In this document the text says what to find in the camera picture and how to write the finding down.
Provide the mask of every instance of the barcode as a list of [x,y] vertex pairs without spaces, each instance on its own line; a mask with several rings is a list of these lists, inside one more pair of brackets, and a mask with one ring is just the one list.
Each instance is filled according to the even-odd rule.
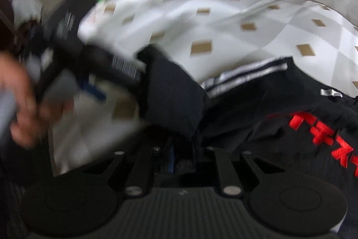
[[140,73],[132,64],[125,62],[123,59],[120,59],[116,56],[113,56],[112,67],[125,75],[129,76],[135,81],[139,81]]

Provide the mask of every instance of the metal bolt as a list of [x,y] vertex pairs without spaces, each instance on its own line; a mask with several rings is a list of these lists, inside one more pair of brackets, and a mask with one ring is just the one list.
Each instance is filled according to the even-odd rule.
[[152,148],[152,155],[153,155],[154,157],[160,157],[160,156],[162,155],[162,149],[161,149],[160,147],[154,146],[154,147]]
[[135,197],[135,196],[139,196],[140,194],[142,194],[143,190],[141,187],[133,185],[133,186],[127,187],[125,192],[129,196]]
[[224,187],[224,189],[223,189],[223,193],[228,196],[237,196],[237,195],[241,194],[241,192],[242,192],[242,189],[235,185],[228,185],[228,186]]

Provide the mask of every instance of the finger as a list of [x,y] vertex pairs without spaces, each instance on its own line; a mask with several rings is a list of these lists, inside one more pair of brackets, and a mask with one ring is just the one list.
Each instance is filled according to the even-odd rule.
[[43,119],[30,116],[27,112],[17,113],[17,124],[21,129],[31,133],[33,137],[39,137],[46,133],[48,122]]
[[20,108],[36,114],[31,80],[26,70],[7,53],[0,53],[0,87],[13,92]]
[[49,123],[53,123],[61,119],[64,110],[63,103],[43,103],[40,105],[39,116],[48,121]]
[[34,137],[26,129],[20,128],[18,124],[12,124],[10,130],[15,143],[23,148],[33,148],[39,140],[38,137]]
[[64,113],[72,112],[74,109],[75,109],[75,101],[73,99],[65,102],[63,105]]

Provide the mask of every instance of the round black pad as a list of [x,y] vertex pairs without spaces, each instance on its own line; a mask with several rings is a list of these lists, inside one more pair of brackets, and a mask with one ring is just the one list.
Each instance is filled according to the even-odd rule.
[[21,201],[21,216],[38,234],[72,237],[98,229],[117,208],[117,198],[106,185],[80,179],[71,184],[36,185]]
[[249,204],[267,226],[296,236],[329,232],[346,212],[347,201],[335,186],[300,173],[265,175]]

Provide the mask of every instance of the blurry hand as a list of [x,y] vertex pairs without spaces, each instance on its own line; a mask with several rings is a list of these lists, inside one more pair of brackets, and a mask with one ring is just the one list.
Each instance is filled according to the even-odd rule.
[[15,96],[18,112],[17,121],[10,126],[11,135],[25,148],[35,146],[52,123],[73,110],[73,101],[37,105],[26,70],[6,53],[0,53],[0,88],[11,90]]

